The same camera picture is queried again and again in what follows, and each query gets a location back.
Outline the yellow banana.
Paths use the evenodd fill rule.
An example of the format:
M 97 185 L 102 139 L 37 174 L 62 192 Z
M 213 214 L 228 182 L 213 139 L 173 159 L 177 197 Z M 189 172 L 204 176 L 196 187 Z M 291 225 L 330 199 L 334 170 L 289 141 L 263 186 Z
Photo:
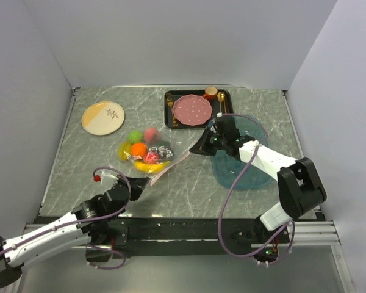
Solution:
M 162 170 L 165 170 L 168 165 L 170 164 L 170 161 L 162 162 L 162 163 L 155 163 L 155 164 L 148 164 L 141 161 L 135 161 L 134 167 L 143 173 L 149 173 L 149 174 L 156 174 L 161 172 Z

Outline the clear zip top bag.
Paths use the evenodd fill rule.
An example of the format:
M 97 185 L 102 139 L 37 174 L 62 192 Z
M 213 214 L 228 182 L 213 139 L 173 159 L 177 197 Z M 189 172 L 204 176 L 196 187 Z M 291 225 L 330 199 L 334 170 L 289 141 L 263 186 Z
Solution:
M 157 129 L 147 128 L 131 130 L 127 139 L 120 143 L 117 155 L 121 161 L 131 163 L 137 171 L 151 178 L 150 185 L 154 185 L 190 153 L 180 143 L 170 142 Z

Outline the yellow starfruit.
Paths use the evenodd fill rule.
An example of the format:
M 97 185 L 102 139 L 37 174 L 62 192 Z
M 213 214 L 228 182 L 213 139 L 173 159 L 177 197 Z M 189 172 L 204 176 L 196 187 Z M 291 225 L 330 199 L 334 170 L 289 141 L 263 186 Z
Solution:
M 125 141 L 120 144 L 118 151 L 117 151 L 117 155 L 120 158 L 120 160 L 128 161 L 128 160 L 132 159 L 131 148 L 132 148 L 132 144 L 130 143 L 130 141 Z

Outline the orange fruit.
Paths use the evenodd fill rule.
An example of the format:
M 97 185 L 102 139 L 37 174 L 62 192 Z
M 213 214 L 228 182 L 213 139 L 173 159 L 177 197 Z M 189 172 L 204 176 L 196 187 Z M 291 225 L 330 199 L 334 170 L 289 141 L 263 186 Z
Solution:
M 143 142 L 137 142 L 131 146 L 131 155 L 134 157 L 145 157 L 147 153 L 148 147 Z

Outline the red cracked fruit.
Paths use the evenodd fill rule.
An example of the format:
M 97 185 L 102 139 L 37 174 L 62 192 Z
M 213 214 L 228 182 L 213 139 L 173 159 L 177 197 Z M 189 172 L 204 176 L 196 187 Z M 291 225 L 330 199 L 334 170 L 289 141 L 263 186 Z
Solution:
M 157 164 L 159 161 L 159 154 L 154 151 L 149 151 L 143 158 L 143 161 L 147 164 Z

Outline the dark purple passion fruit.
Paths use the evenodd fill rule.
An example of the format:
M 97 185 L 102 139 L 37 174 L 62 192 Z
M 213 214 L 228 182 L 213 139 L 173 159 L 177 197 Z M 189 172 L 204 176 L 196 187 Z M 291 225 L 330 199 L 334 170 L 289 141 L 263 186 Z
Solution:
M 152 146 L 148 149 L 148 151 L 156 153 L 160 159 L 170 159 L 174 156 L 172 147 L 166 145 Z

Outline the green lime fruit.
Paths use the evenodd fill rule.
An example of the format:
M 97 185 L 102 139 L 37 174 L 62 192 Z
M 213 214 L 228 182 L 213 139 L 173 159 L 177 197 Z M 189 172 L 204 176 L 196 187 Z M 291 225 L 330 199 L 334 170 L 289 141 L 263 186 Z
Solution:
M 143 141 L 143 133 L 139 130 L 133 130 L 128 135 L 128 141 L 131 144 L 139 143 Z

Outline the pink peach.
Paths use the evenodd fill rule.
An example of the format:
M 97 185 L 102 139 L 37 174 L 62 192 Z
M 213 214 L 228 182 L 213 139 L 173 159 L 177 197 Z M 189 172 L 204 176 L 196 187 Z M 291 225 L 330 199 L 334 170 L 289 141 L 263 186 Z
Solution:
M 155 128 L 148 128 L 143 132 L 143 138 L 145 142 L 151 143 L 159 138 L 159 132 Z

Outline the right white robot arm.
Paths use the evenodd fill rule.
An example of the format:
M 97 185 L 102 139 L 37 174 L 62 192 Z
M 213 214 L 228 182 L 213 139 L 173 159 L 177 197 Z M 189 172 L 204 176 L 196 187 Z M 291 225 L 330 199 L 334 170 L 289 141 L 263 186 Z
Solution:
M 215 156 L 217 151 L 222 150 L 229 157 L 245 164 L 232 183 L 228 198 L 251 166 L 277 182 L 279 201 L 259 216 L 259 225 L 254 229 L 259 242 L 269 243 L 276 236 L 277 228 L 299 219 L 325 202 L 326 191 L 311 159 L 288 157 L 268 148 L 256 138 L 242 133 L 236 127 L 234 116 L 219 113 L 213 119 L 213 125 L 205 128 L 189 152 Z

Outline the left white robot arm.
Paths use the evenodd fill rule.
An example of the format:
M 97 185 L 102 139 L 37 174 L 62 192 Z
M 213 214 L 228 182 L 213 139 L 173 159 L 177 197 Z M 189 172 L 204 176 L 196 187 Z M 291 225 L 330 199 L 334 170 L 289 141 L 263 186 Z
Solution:
M 11 239 L 0 236 L 0 289 L 22 270 L 79 245 L 102 245 L 113 234 L 109 222 L 139 199 L 149 178 L 117 178 L 103 194 L 82 202 L 57 220 Z

